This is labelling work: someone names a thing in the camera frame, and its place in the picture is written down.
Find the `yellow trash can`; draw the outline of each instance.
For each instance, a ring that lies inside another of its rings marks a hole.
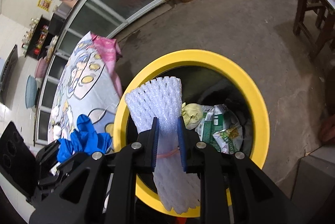
[[[229,89],[236,89],[241,94],[250,113],[253,140],[249,157],[259,168],[263,167],[270,141],[269,117],[260,91],[242,68],[217,53],[198,49],[181,50],[166,54],[147,65],[132,80],[124,94],[160,76],[179,77],[182,82],[183,102],[186,101],[187,103],[191,103],[192,100],[198,98],[202,91],[208,89],[217,81],[228,81],[231,84]],[[219,100],[219,97],[219,94],[214,94],[214,99]],[[114,122],[113,144],[115,151],[119,151],[126,146],[127,139],[129,142],[134,141],[132,138],[135,136],[131,136],[132,133],[130,132],[134,132],[134,129],[135,126],[130,118],[123,95]],[[152,178],[150,179],[148,175],[141,178],[137,176],[136,196],[146,205],[172,216],[200,216],[200,207],[189,209],[181,215],[178,215],[174,210],[167,211],[154,190],[155,186],[152,185]]]

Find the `concrete floor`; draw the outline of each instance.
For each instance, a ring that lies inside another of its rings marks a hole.
[[[307,58],[303,35],[292,33],[296,5],[297,0],[177,4],[121,41],[123,58],[117,63],[126,86],[148,63],[181,49],[206,49],[236,62],[257,84],[269,113],[271,141],[263,170],[288,196],[299,158],[320,145],[325,106],[323,71]]]

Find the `silver bolt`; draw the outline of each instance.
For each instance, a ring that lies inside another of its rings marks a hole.
[[[132,149],[139,149],[142,147],[142,144],[140,142],[134,142],[131,144]]]
[[[204,142],[198,142],[198,143],[196,144],[196,146],[197,146],[197,148],[202,149],[202,148],[205,148],[205,147],[206,147],[206,143],[204,143]]]
[[[103,154],[100,151],[96,151],[92,154],[92,158],[95,160],[99,160],[102,156]]]
[[[244,153],[238,151],[238,152],[235,153],[235,157],[239,160],[242,160],[244,158]]]

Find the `wooden table leg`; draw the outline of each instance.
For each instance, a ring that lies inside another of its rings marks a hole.
[[[298,7],[296,9],[296,15],[293,25],[294,35],[300,34],[301,29],[299,27],[299,23],[302,23],[304,21],[306,7],[307,7],[307,0],[298,0]]]
[[[325,20],[325,24],[322,30],[320,31],[319,37],[315,42],[315,50],[311,51],[309,54],[309,58],[311,60],[314,60],[321,51],[321,49],[323,48],[323,46],[325,45],[325,43],[330,39],[332,39],[331,34],[334,30],[334,24],[335,24],[335,13],[330,10]]]
[[[326,7],[319,9],[318,16],[317,16],[316,21],[315,21],[315,26],[316,26],[318,29],[320,29],[320,26],[321,26],[321,24],[322,24],[322,21],[323,21],[323,17],[324,17],[324,15],[325,15],[325,12],[326,12]]]

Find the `pink rubber band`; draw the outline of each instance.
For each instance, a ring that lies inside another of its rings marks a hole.
[[[171,150],[165,154],[157,154],[157,158],[167,158],[172,156],[173,154],[175,154],[177,151],[179,150],[179,148],[175,148],[174,150]]]

